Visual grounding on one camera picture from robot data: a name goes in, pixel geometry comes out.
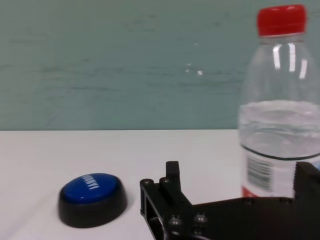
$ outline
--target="blue button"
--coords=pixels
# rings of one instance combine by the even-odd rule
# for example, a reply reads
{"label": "blue button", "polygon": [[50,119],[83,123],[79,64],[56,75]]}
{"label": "blue button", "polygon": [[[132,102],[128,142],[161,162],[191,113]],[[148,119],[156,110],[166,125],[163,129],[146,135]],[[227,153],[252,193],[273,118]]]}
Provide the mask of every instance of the blue button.
{"label": "blue button", "polygon": [[117,188],[117,178],[105,173],[77,177],[63,188],[65,199],[74,204],[91,204],[110,197]]}

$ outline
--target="black button base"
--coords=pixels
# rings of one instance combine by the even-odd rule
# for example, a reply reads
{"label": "black button base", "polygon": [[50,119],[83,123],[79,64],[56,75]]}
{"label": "black button base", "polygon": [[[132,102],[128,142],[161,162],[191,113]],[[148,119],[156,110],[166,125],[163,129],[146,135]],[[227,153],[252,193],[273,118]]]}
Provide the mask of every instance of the black button base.
{"label": "black button base", "polygon": [[117,178],[114,193],[97,202],[76,204],[68,202],[63,188],[59,193],[58,215],[63,223],[74,228],[93,228],[111,222],[127,207],[127,196],[121,181]]}

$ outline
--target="red label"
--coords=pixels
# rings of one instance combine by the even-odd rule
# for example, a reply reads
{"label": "red label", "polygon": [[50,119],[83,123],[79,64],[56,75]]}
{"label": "red label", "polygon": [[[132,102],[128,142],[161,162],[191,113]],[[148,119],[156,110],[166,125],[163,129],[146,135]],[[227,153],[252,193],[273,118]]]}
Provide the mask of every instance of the red label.
{"label": "red label", "polygon": [[250,192],[248,189],[246,189],[244,186],[242,187],[242,197],[258,197],[257,195]]}

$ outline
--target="red bottle cap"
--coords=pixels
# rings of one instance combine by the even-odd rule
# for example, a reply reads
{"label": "red bottle cap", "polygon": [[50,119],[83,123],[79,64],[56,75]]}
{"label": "red bottle cap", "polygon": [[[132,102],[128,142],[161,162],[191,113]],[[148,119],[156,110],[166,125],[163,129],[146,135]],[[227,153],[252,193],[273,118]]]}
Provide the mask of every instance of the red bottle cap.
{"label": "red bottle cap", "polygon": [[294,4],[263,8],[257,15],[259,36],[304,33],[307,11],[304,5]]}

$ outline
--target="barcode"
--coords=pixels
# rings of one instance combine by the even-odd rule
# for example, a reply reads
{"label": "barcode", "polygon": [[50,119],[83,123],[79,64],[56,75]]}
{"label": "barcode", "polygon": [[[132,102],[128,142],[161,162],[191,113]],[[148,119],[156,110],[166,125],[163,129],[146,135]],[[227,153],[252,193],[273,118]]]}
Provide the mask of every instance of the barcode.
{"label": "barcode", "polygon": [[267,161],[247,158],[249,183],[270,192],[272,190],[272,165]]}

